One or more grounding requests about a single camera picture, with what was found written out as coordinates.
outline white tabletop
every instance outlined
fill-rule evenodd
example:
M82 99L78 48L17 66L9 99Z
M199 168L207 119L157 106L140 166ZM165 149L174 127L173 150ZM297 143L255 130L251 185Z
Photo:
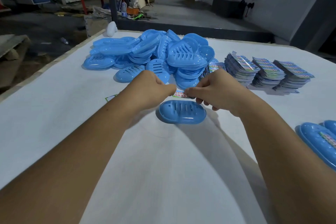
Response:
M236 51L249 59L292 61L314 74L300 94L253 90L292 128L336 120L335 64L289 47L218 39L209 39L209 45L220 61ZM113 80L115 69L81 68L91 46L92 41L0 103L0 188L126 86ZM176 126L162 123L151 110L125 132L81 223L272 223L267 197L237 117L207 109L203 123Z

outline wooden pallet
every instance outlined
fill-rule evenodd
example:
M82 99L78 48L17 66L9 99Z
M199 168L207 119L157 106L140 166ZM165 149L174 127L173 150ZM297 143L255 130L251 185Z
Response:
M7 41L0 38L0 89L10 87L31 44L26 35L12 36Z

